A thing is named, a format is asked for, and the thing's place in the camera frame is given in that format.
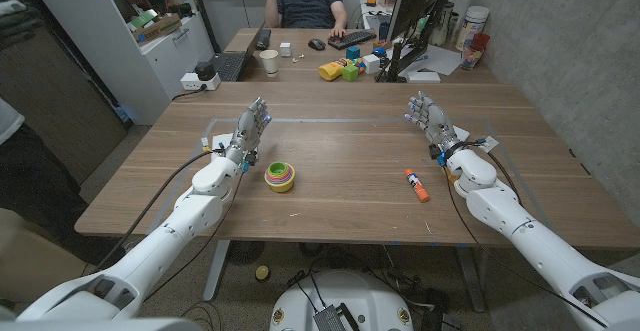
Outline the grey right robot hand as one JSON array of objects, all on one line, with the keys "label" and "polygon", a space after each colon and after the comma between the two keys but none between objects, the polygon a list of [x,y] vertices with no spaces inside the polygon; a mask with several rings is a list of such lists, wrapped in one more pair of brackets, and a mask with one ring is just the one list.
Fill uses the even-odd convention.
[{"label": "grey right robot hand", "polygon": [[421,91],[410,98],[408,107],[410,112],[405,118],[424,132],[432,159],[446,161],[465,145],[470,133],[455,126],[442,108]]}]

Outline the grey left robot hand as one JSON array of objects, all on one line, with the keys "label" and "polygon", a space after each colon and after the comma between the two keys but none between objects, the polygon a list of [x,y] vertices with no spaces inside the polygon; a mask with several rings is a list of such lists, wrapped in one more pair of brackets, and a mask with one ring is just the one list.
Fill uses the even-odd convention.
[{"label": "grey left robot hand", "polygon": [[241,164],[247,154],[256,150],[262,133],[271,120],[266,101],[258,97],[240,115],[224,156],[236,164]]}]

